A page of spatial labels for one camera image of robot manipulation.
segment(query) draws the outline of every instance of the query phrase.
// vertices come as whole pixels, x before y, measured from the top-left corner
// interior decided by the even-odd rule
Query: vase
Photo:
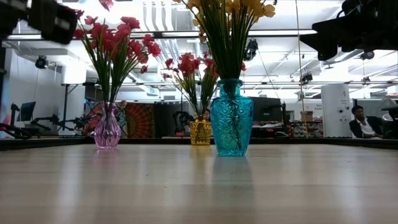
[[[241,96],[242,81],[218,82],[220,96],[211,105],[211,126],[220,156],[244,156],[253,123],[253,100]]]
[[[114,115],[116,109],[115,103],[110,103],[108,109],[103,103],[102,117],[95,126],[95,144],[98,149],[113,150],[119,143],[121,137],[121,129]]]
[[[211,123],[206,121],[203,114],[195,115],[196,120],[189,124],[191,130],[191,144],[210,145]]]

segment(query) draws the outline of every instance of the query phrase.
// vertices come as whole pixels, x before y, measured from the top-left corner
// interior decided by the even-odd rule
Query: pink glass vase
[[[119,143],[121,137],[121,130],[114,111],[116,109],[115,103],[110,103],[108,110],[105,110],[104,103],[102,107],[102,117],[95,126],[95,144],[98,149],[113,150]]]

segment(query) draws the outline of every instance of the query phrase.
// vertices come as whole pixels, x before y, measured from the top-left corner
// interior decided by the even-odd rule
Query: turquoise glass vase
[[[241,96],[242,81],[218,82],[220,96],[211,105],[211,127],[220,156],[244,156],[253,124],[253,101]]]

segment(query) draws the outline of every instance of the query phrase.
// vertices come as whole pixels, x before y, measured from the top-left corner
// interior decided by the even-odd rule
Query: table surface
[[[0,152],[1,224],[398,223],[398,151],[76,145]]]

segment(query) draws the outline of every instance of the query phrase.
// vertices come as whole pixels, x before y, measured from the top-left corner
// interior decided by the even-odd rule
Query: man
[[[362,106],[354,106],[351,112],[355,120],[349,122],[349,128],[357,138],[382,138],[381,119],[375,116],[365,117]]]

